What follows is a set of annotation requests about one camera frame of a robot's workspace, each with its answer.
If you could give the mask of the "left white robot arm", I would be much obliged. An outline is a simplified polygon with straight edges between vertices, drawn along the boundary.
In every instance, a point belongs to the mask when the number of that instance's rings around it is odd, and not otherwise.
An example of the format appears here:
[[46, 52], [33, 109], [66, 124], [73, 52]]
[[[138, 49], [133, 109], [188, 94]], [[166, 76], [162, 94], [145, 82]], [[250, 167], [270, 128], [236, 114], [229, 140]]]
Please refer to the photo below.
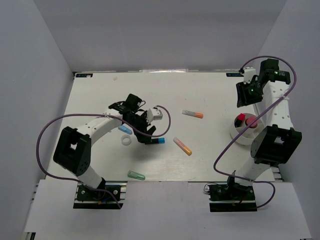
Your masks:
[[125, 101], [108, 106], [103, 117], [97, 117], [80, 127], [67, 126], [60, 134], [53, 161], [89, 186], [88, 193], [96, 200], [105, 196], [106, 181], [91, 167], [92, 146], [105, 134], [120, 127], [122, 121], [135, 128], [134, 134], [138, 142], [150, 144], [151, 135], [156, 130], [155, 126], [151, 126], [151, 122], [161, 120], [163, 115], [157, 107], [138, 114], [142, 101], [136, 95], [129, 94]]

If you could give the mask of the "blue black highlighter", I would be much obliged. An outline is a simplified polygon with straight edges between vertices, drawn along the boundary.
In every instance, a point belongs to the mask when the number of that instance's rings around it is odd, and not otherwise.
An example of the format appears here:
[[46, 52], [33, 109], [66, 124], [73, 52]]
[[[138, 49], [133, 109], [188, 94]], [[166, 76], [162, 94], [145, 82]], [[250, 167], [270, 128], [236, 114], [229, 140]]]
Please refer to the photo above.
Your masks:
[[164, 144], [164, 143], [165, 143], [165, 138], [164, 137], [152, 138], [151, 141], [150, 141], [151, 145]]

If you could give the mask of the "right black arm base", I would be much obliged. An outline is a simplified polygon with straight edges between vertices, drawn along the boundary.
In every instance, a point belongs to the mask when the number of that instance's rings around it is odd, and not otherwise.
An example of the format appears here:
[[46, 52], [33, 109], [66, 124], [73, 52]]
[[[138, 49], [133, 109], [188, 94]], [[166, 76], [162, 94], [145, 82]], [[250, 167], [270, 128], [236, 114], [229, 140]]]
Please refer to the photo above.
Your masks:
[[203, 191], [209, 195], [211, 213], [257, 211], [253, 187], [239, 185], [234, 177], [228, 177], [227, 182], [209, 182]]

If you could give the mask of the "pink black highlighter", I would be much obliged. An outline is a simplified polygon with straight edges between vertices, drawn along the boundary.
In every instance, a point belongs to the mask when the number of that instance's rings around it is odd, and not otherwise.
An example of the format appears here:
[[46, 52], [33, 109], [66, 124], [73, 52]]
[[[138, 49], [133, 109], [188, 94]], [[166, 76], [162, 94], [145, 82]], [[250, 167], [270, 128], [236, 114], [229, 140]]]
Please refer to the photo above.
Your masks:
[[245, 119], [246, 119], [246, 115], [244, 113], [240, 113], [234, 121], [234, 127], [235, 128], [241, 127]]

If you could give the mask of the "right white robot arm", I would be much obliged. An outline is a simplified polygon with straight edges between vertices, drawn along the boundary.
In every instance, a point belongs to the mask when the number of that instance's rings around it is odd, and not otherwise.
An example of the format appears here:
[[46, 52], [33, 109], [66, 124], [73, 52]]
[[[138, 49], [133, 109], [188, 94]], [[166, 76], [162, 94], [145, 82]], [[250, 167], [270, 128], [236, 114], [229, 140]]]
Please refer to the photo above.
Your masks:
[[279, 62], [276, 57], [266, 58], [258, 74], [240, 69], [244, 80], [236, 84], [237, 107], [254, 105], [256, 116], [244, 121], [239, 135], [247, 135], [259, 121], [264, 128], [251, 143], [249, 159], [228, 177], [225, 192], [233, 200], [248, 192], [263, 172], [287, 163], [302, 140], [292, 124], [288, 99], [297, 77], [280, 70]]

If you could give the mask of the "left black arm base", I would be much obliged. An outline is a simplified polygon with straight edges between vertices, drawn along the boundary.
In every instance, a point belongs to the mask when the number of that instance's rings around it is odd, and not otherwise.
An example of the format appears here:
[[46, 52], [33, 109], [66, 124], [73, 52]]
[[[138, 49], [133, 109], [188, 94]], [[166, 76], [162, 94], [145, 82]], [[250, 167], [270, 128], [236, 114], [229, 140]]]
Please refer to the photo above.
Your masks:
[[120, 210], [126, 198], [127, 182], [106, 182], [105, 189], [113, 194], [120, 207], [109, 193], [93, 191], [83, 184], [78, 184], [73, 208], [84, 210]]

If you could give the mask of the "pink capped clear tube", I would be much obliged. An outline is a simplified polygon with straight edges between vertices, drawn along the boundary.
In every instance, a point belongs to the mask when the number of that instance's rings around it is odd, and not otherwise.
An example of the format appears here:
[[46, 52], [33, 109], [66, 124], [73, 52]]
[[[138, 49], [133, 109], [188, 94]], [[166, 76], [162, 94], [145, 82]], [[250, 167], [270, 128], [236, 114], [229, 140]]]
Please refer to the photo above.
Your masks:
[[245, 125], [250, 126], [251, 129], [255, 129], [258, 126], [258, 122], [255, 120], [256, 116], [250, 116], [245, 120]]

